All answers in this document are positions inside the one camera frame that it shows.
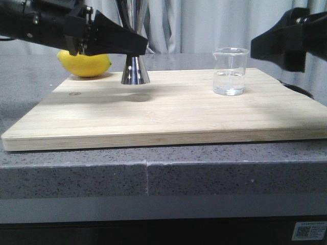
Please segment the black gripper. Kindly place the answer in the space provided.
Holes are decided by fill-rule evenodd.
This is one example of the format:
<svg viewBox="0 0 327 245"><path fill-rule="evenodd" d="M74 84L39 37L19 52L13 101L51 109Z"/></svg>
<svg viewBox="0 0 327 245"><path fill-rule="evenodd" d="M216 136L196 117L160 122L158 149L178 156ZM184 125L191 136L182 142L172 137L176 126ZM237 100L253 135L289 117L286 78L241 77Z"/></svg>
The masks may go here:
<svg viewBox="0 0 327 245"><path fill-rule="evenodd" d="M1 41L23 40L73 56L144 55L148 40L111 21L85 1L1 1Z"/></svg>

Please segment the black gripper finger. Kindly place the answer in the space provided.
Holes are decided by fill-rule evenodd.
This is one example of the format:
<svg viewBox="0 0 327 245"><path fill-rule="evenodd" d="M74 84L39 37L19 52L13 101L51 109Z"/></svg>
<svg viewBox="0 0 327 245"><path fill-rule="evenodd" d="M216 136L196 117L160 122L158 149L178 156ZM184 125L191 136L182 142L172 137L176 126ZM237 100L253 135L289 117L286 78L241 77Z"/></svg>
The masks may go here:
<svg viewBox="0 0 327 245"><path fill-rule="evenodd" d="M288 10L272 28L251 41L252 58L273 62L286 71L304 72L307 53L326 60L326 12Z"/></svg>

